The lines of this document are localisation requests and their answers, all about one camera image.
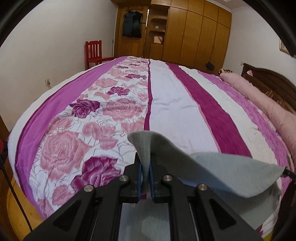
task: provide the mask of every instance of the wooden headboard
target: wooden headboard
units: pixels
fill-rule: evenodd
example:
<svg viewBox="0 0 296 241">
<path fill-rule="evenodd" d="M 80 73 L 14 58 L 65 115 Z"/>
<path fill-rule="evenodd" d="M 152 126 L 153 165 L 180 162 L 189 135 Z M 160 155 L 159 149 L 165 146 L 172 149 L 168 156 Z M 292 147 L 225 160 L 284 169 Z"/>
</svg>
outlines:
<svg viewBox="0 0 296 241">
<path fill-rule="evenodd" d="M 253 76 L 247 74 L 249 70 L 252 70 Z M 286 77 L 272 70 L 255 68 L 248 64 L 244 64 L 242 77 L 285 110 L 296 114 L 296 86 Z"/>
</svg>

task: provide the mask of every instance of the bedspread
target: bedspread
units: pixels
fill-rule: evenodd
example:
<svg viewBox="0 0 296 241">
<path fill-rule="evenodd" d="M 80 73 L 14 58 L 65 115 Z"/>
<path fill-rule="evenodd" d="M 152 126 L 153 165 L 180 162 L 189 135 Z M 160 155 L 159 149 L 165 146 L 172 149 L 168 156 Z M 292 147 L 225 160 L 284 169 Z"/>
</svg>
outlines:
<svg viewBox="0 0 296 241">
<path fill-rule="evenodd" d="M 46 218 L 84 185 L 106 185 L 134 162 L 130 132 L 152 130 L 184 152 L 221 152 L 287 166 L 266 116 L 219 77 L 151 59 L 120 57 L 43 94 L 9 137 L 9 160 Z M 288 181 L 279 179 L 285 192 Z M 268 233 L 274 217 L 259 227 Z"/>
</svg>

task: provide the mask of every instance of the wall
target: wall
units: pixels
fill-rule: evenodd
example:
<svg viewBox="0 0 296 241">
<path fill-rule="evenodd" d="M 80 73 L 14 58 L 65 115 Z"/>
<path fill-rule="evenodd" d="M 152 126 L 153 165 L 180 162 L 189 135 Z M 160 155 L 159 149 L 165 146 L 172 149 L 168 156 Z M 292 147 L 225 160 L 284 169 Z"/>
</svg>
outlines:
<svg viewBox="0 0 296 241">
<path fill-rule="evenodd" d="M 48 88 L 85 70 L 84 43 L 112 56 L 117 6 L 110 0 L 44 0 L 0 47 L 0 115 L 9 130 Z"/>
<path fill-rule="evenodd" d="M 296 85 L 296 59 L 279 50 L 280 39 L 253 9 L 232 13 L 223 68 L 242 73 L 241 62 L 278 72 Z"/>
</svg>

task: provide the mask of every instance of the ceiling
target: ceiling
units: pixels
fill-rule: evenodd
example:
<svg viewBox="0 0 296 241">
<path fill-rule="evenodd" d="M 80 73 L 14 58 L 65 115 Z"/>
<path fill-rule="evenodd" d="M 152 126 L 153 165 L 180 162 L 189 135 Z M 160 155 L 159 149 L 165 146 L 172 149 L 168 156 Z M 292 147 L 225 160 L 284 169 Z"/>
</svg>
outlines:
<svg viewBox="0 0 296 241">
<path fill-rule="evenodd" d="M 243 0 L 211 0 L 211 2 L 216 2 L 218 5 L 223 5 L 230 10 L 249 6 Z"/>
</svg>

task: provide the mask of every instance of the red chair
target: red chair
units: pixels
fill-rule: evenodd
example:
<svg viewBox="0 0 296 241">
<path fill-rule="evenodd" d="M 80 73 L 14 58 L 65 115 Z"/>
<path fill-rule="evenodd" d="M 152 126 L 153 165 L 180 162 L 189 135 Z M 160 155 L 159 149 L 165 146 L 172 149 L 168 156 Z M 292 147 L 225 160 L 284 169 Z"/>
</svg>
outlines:
<svg viewBox="0 0 296 241">
<path fill-rule="evenodd" d="M 102 40 L 85 42 L 85 69 L 89 69 L 89 63 L 95 65 L 113 60 L 114 57 L 102 58 Z"/>
</svg>

